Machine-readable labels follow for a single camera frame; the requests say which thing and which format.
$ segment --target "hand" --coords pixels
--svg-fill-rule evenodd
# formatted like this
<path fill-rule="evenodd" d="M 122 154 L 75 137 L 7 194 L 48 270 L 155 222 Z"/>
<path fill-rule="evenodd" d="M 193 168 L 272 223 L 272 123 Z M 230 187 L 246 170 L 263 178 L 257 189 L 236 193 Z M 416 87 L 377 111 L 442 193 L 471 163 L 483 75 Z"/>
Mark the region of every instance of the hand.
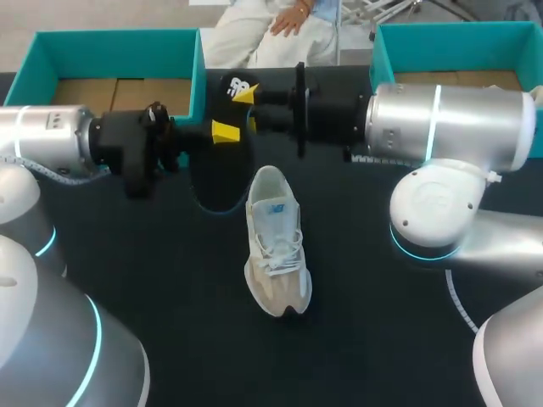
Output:
<path fill-rule="evenodd" d="M 283 10 L 275 18 L 275 23 L 270 29 L 273 36 L 276 36 L 281 31 L 284 31 L 285 36 L 289 36 L 294 30 L 294 35 L 297 36 L 299 28 L 305 23 L 309 17 L 310 10 L 302 2 L 297 2 L 295 6 Z"/>

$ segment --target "sneaker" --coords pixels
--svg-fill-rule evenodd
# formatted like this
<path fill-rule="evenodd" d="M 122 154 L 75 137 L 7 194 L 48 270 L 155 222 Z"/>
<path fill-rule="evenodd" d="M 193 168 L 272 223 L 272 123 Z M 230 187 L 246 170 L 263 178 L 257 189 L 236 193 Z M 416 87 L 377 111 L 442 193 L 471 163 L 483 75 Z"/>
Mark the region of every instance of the sneaker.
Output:
<path fill-rule="evenodd" d="M 249 259 L 245 279 L 268 314 L 303 314 L 311 299 L 311 275 L 305 268 L 299 205 L 283 173 L 260 168 L 245 206 Z"/>

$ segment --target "new balance logo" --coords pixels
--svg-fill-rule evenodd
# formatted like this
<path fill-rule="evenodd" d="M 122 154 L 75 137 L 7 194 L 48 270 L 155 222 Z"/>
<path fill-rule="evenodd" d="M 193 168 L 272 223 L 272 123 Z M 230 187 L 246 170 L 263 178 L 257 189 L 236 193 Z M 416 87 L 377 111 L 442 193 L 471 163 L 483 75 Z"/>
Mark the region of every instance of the new balance logo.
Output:
<path fill-rule="evenodd" d="M 230 82 L 230 89 L 227 90 L 227 94 L 234 97 L 238 93 L 246 91 L 249 88 L 249 83 L 247 83 L 246 81 L 242 81 L 239 78 L 233 78 Z"/>
<path fill-rule="evenodd" d="M 270 210 L 268 211 L 268 214 L 280 214 L 281 212 L 283 212 L 283 209 L 285 209 L 284 203 L 281 203 L 280 205 L 272 205 L 270 207 Z"/>

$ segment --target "floor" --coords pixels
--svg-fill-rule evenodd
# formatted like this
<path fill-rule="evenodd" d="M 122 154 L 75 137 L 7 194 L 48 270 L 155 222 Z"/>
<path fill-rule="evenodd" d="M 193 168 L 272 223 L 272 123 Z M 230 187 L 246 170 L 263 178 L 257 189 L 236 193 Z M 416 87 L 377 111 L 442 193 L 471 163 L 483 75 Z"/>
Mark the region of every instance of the floor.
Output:
<path fill-rule="evenodd" d="M 133 27 L 200 27 L 203 41 L 228 0 L 2 0 L 0 72 L 16 71 L 35 31 Z M 406 14 L 395 18 L 405 22 Z M 410 21 L 455 21 L 432 3 L 423 3 Z M 368 26 L 347 25 L 341 31 L 342 64 L 367 64 L 372 43 Z"/>

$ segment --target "shoe tongue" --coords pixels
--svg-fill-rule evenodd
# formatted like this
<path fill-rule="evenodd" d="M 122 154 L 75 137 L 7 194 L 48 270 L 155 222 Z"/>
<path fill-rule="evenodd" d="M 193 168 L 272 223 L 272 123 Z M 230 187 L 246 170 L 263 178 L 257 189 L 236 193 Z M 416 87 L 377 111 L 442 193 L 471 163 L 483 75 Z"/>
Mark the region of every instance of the shoe tongue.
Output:
<path fill-rule="evenodd" d="M 298 227 L 298 203 L 293 198 L 273 198 L 253 205 L 255 232 L 265 248 L 277 237 L 294 239 Z"/>

